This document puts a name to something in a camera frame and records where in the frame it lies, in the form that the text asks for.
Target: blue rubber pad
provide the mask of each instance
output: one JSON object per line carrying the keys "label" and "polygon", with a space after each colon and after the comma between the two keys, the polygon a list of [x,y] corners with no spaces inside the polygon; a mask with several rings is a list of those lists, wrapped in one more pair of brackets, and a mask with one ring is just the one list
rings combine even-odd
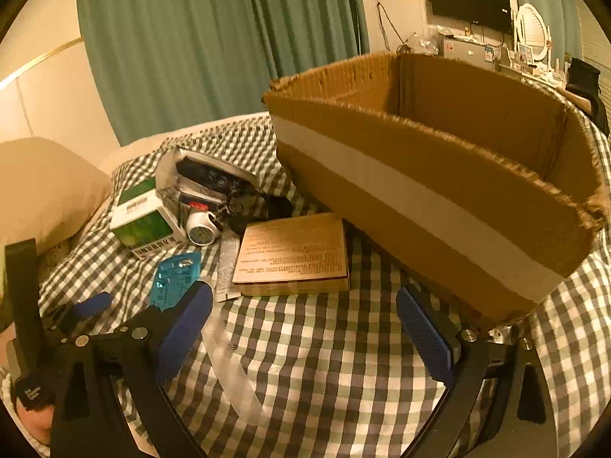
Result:
{"label": "blue rubber pad", "polygon": [[201,252],[183,253],[161,262],[149,292],[149,304],[161,311],[176,306],[199,277],[201,265]]}
{"label": "blue rubber pad", "polygon": [[454,381],[450,347],[405,287],[396,293],[396,313],[431,377],[450,387]]}
{"label": "blue rubber pad", "polygon": [[85,301],[75,304],[72,307],[72,313],[80,320],[83,320],[87,317],[103,312],[106,308],[111,306],[111,303],[112,296],[110,293],[101,292],[95,296],[91,296],[91,298],[88,298]]}
{"label": "blue rubber pad", "polygon": [[183,310],[178,320],[170,327],[157,350],[157,384],[178,375],[193,343],[212,312],[213,292],[209,285],[202,286]]}

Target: clear plastic bag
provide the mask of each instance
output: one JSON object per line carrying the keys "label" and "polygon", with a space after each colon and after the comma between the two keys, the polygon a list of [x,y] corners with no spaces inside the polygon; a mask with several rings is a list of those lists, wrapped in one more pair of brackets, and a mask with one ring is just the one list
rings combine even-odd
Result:
{"label": "clear plastic bag", "polygon": [[423,55],[437,55],[439,49],[437,44],[428,39],[422,38],[418,33],[412,33],[412,35],[406,41],[412,53],[420,53]]}
{"label": "clear plastic bag", "polygon": [[253,384],[240,363],[236,346],[227,332],[227,318],[220,301],[240,296],[233,285],[233,271],[238,259],[239,236],[226,229],[221,234],[221,251],[216,275],[215,301],[202,330],[202,339],[212,369],[231,407],[249,425],[265,424],[270,418],[257,398]]}

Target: gold trim line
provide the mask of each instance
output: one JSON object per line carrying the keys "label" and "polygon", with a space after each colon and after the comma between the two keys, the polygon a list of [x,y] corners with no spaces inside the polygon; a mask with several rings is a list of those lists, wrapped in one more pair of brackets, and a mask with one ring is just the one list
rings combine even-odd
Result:
{"label": "gold trim line", "polygon": [[47,58],[51,58],[53,55],[57,55],[58,53],[61,53],[64,50],[67,50],[68,48],[73,47],[75,44],[79,44],[80,42],[82,42],[82,37],[81,36],[79,36],[76,39],[73,39],[72,41],[68,41],[66,43],[63,43],[62,45],[58,46],[54,50],[51,50],[50,52],[47,52],[47,53],[43,53],[42,55],[39,55],[36,58],[30,60],[24,66],[19,67],[15,72],[13,72],[9,76],[7,76],[5,79],[2,79],[2,81],[0,81],[0,91],[2,91],[5,87],[7,87],[7,85],[9,85],[11,82],[13,82],[19,76],[21,76],[22,74],[26,73],[32,67],[34,67],[34,66],[38,65],[39,63],[45,61]]}

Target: white tape strip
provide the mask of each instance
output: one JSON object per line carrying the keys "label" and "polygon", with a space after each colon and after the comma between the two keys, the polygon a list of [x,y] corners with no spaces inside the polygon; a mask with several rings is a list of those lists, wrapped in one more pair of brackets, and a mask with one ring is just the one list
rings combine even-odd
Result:
{"label": "white tape strip", "polygon": [[202,330],[206,353],[216,378],[237,415],[249,425],[262,425],[270,416],[257,399],[251,381],[244,372],[239,355],[225,330],[221,307],[215,303]]}
{"label": "white tape strip", "polygon": [[275,115],[272,121],[279,142],[412,220],[507,289],[538,303],[562,281],[488,224],[407,175],[310,128]]}

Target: black bag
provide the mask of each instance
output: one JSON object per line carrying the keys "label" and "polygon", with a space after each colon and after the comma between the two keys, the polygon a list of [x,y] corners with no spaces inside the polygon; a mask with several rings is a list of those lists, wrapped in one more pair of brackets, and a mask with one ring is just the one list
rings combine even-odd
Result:
{"label": "black bag", "polygon": [[574,58],[571,60],[569,68],[569,84],[566,85],[565,89],[590,101],[592,113],[589,117],[605,136],[609,136],[607,109],[603,100],[598,96],[600,92],[598,77],[600,75],[601,72],[596,67],[583,60]]}
{"label": "black bag", "polygon": [[571,60],[569,68],[569,83],[579,86],[585,91],[591,91],[598,95],[598,77],[600,70],[583,60],[574,58]]}

